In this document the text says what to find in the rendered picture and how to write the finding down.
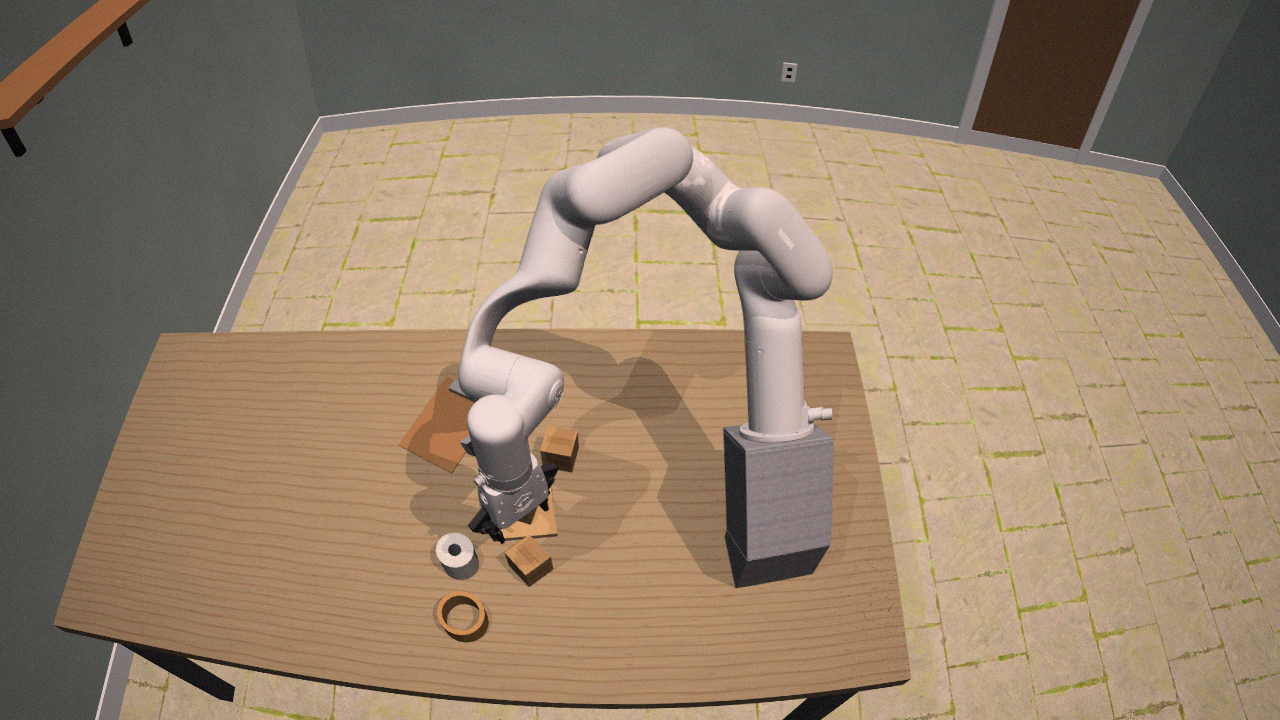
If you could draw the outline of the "grey cylinder with white top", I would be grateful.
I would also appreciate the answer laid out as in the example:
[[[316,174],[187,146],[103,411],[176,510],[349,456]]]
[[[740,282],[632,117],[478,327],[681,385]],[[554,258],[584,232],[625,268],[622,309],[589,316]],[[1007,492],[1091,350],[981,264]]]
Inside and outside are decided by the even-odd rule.
[[[436,557],[445,573],[456,580],[474,577],[479,568],[472,542],[460,533],[445,534],[438,541]]]

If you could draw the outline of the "brown clipboard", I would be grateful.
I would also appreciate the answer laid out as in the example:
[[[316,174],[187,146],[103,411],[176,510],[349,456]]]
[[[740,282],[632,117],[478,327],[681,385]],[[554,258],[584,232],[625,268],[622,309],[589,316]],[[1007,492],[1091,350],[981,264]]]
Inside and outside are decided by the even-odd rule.
[[[460,389],[460,380],[445,377],[399,446],[453,473],[466,454],[460,442],[468,436],[468,410],[476,401]]]

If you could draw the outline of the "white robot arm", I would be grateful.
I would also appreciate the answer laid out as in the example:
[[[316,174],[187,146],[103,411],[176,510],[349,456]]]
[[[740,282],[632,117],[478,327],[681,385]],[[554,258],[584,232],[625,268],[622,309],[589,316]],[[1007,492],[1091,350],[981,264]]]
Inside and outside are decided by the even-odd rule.
[[[814,420],[832,420],[831,407],[804,404],[803,324],[794,302],[829,290],[833,270],[820,240],[783,195],[737,187],[676,129],[645,129],[613,138],[595,160],[550,176],[517,272],[486,297],[468,325],[458,380],[477,401],[460,443],[477,459],[479,488],[526,484],[532,474],[529,436],[564,389],[558,366],[490,347],[497,325],[521,304],[573,292],[595,225],[660,193],[716,246],[739,251],[733,275],[748,375],[748,423],[739,434],[786,442],[810,436]]]

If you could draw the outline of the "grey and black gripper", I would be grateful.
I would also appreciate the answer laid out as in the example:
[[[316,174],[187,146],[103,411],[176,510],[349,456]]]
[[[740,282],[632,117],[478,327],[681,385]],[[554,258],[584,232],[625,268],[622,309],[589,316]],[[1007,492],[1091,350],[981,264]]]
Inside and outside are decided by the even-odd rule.
[[[493,541],[499,541],[500,544],[504,544],[506,539],[500,529],[513,525],[526,514],[532,511],[532,509],[536,509],[538,505],[544,511],[549,510],[549,489],[556,480],[554,477],[559,468],[557,468],[554,462],[540,466],[538,459],[534,457],[532,454],[531,460],[532,474],[529,478],[530,482],[527,480],[526,484],[518,489],[500,491],[490,488],[486,484],[477,488],[481,509],[472,521],[468,523],[468,528],[471,530],[481,534],[489,534]]]

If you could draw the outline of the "dark brown open cylinder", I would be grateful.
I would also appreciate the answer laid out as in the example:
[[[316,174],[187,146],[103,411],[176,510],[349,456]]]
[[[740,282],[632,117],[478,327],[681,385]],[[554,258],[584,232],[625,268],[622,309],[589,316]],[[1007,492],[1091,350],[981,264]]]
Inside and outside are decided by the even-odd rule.
[[[472,626],[468,630],[460,632],[448,626],[447,618],[452,609],[462,603],[467,603],[476,607],[480,611],[480,616],[475,626]],[[463,591],[457,591],[445,594],[445,597],[443,597],[443,600],[438,605],[436,616],[448,635],[451,635],[454,641],[465,643],[480,639],[486,633],[489,625],[486,611],[483,607],[483,603],[477,600],[477,597]]]

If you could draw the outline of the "tan square wooden board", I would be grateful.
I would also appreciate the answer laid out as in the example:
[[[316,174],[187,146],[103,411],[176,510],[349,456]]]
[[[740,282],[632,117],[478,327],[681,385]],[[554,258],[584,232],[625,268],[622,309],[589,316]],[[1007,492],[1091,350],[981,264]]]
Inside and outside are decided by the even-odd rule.
[[[549,510],[544,512],[539,506],[532,518],[532,524],[529,525],[522,521],[516,521],[513,525],[500,529],[506,541],[522,541],[525,537],[531,536],[534,538],[556,537],[556,515],[553,509],[552,495],[548,496]]]

